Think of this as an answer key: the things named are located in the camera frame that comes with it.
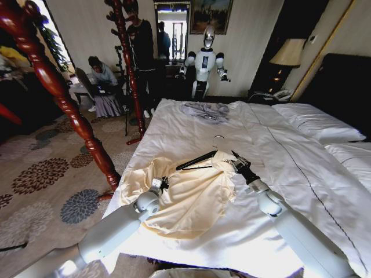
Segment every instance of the clothes hanger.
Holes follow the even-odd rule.
[[[201,166],[201,167],[192,167],[192,168],[186,168],[186,167],[192,166],[192,165],[194,165],[194,164],[196,164],[198,162],[204,161],[206,159],[213,158],[214,155],[216,154],[216,152],[218,151],[217,144],[215,143],[216,138],[222,138],[223,140],[225,140],[224,136],[222,136],[222,135],[216,135],[216,136],[214,136],[213,147],[216,148],[216,150],[211,151],[211,152],[208,152],[208,153],[206,153],[204,155],[201,155],[198,158],[192,159],[192,160],[190,160],[188,162],[185,162],[185,163],[177,166],[176,167],[176,170],[179,171],[179,170],[193,170],[193,169],[211,168],[212,166]]]

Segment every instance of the robotic arm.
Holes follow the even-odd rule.
[[[180,67],[179,74],[176,76],[176,78],[186,78],[186,73],[187,73],[187,68],[190,65],[195,64],[195,59],[196,59],[196,53],[193,51],[189,52],[187,59],[184,61],[184,64]]]
[[[305,216],[292,209],[283,197],[250,169],[251,163],[233,152],[236,173],[257,195],[259,209],[268,215],[279,234],[305,264],[305,269],[318,277],[358,277],[345,254]]]
[[[270,190],[251,171],[245,158],[233,152],[230,161],[235,172],[242,174],[256,196],[259,209],[273,222],[275,228],[305,264],[305,273],[319,277],[358,277],[348,264],[344,253],[306,217],[292,209],[278,193]],[[81,242],[71,247],[54,249],[17,277],[60,277],[70,275],[86,264],[113,252],[133,234],[148,217],[159,210],[159,198],[168,188],[167,178],[154,178],[149,191],[127,206],[122,206],[89,229]]]
[[[159,210],[159,198],[168,188],[167,178],[154,178],[150,190],[138,199],[115,210],[89,229],[81,242],[57,248],[29,266],[16,277],[63,277],[96,259],[103,259],[138,230],[140,224]]]
[[[228,77],[227,77],[227,70],[224,69],[223,60],[224,60],[224,53],[220,52],[220,53],[216,54],[215,62],[216,62],[216,66],[217,66],[217,72],[218,72],[219,77],[220,77],[220,81],[231,82],[231,80],[228,79]]]

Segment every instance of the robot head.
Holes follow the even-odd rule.
[[[203,46],[205,49],[210,49],[215,38],[215,30],[211,25],[207,26],[203,32]]]

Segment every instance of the pillow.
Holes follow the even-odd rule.
[[[272,106],[291,125],[322,144],[362,141],[357,129],[309,104],[288,103]]]
[[[329,144],[325,148],[371,193],[371,143]]]

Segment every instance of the lampshade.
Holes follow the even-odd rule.
[[[305,39],[287,39],[269,63],[299,67]]]

